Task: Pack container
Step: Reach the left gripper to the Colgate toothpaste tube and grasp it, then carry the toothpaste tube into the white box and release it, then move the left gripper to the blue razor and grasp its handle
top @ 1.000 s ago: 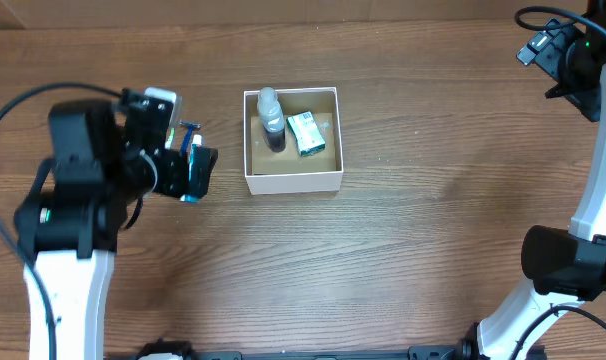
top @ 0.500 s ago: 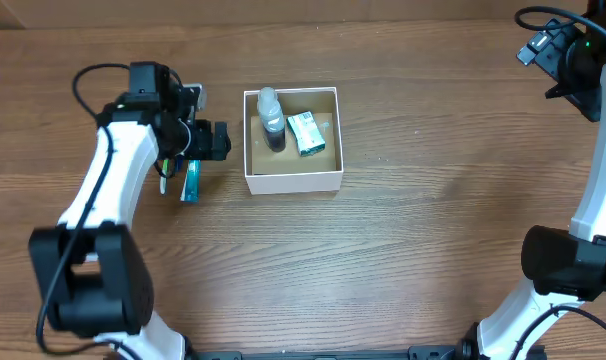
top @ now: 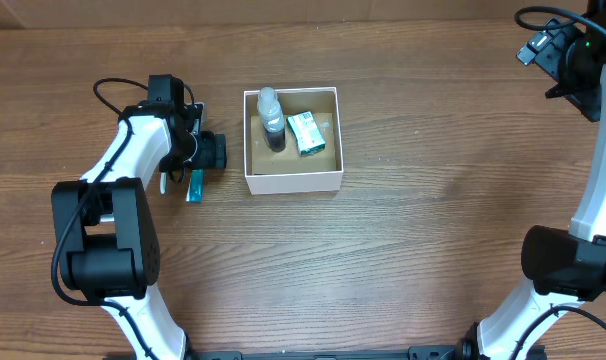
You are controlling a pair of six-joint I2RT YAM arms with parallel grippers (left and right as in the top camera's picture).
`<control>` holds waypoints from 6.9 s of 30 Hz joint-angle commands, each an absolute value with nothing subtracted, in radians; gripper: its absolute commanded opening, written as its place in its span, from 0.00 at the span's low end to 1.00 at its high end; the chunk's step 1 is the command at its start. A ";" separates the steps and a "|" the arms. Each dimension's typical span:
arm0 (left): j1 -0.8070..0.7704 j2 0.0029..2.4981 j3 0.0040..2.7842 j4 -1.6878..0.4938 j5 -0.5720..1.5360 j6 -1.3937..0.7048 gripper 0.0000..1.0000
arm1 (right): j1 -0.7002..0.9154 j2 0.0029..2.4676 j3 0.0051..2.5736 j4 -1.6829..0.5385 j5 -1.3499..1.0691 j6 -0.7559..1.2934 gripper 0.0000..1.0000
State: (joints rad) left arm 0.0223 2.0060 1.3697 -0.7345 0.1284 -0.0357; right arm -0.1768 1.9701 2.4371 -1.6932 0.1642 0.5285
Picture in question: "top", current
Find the teal toothpaste tube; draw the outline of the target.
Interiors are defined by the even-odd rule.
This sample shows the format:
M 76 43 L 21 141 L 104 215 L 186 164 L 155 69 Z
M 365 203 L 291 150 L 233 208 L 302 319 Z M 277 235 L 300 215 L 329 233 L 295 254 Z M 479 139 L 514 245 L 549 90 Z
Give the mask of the teal toothpaste tube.
M 204 171 L 193 170 L 190 174 L 186 201 L 189 203 L 201 203 L 203 198 Z

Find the green white toothbrush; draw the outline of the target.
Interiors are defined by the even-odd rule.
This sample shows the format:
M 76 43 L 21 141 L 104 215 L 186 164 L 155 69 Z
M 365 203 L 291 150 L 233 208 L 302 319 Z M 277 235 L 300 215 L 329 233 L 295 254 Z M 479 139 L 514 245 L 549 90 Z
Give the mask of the green white toothbrush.
M 167 192 L 167 180 L 168 180 L 167 173 L 162 172 L 160 175 L 160 181 L 159 181 L 159 190 L 160 190 L 161 195 L 165 195 Z

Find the clear dark liquid bottle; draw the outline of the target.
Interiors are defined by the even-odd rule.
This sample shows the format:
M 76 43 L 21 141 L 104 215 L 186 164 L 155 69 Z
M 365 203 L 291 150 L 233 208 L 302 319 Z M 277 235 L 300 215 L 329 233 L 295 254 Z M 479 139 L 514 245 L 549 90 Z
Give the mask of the clear dark liquid bottle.
M 263 135 L 268 147 L 273 152 L 285 149 L 285 119 L 278 94 L 271 87 L 259 91 L 257 111 L 263 126 Z

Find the green white soap packet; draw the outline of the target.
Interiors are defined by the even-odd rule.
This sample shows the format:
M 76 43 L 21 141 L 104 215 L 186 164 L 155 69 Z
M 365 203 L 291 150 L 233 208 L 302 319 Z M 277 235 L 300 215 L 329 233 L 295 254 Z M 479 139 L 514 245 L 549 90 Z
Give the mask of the green white soap packet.
M 287 124 L 294 136 L 300 156 L 311 156 L 325 149 L 326 142 L 310 111 L 289 116 Z

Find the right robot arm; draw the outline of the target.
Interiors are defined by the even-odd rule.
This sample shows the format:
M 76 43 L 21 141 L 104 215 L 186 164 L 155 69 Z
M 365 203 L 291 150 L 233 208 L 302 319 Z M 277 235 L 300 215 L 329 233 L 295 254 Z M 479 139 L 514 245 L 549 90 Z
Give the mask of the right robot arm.
M 519 9 L 514 21 L 533 31 L 519 50 L 555 82 L 546 98 L 564 98 L 599 126 L 588 181 L 568 229 L 535 225 L 521 251 L 523 276 L 498 309 L 475 323 L 455 359 L 541 359 L 537 340 L 568 313 L 606 293 L 606 1 L 583 14 L 550 6 Z

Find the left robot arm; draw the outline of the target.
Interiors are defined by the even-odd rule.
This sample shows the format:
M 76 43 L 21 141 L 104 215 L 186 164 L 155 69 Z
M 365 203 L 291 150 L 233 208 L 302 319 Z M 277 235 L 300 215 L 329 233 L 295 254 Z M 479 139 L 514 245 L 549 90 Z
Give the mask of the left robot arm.
M 161 251 L 146 188 L 187 181 L 202 192 L 206 169 L 227 165 L 226 138 L 205 131 L 205 106 L 171 74 L 152 75 L 146 99 L 117 109 L 117 133 L 96 165 L 51 193 L 56 247 L 50 277 L 64 302 L 105 310 L 136 359 L 194 359 L 187 333 L 160 293 Z

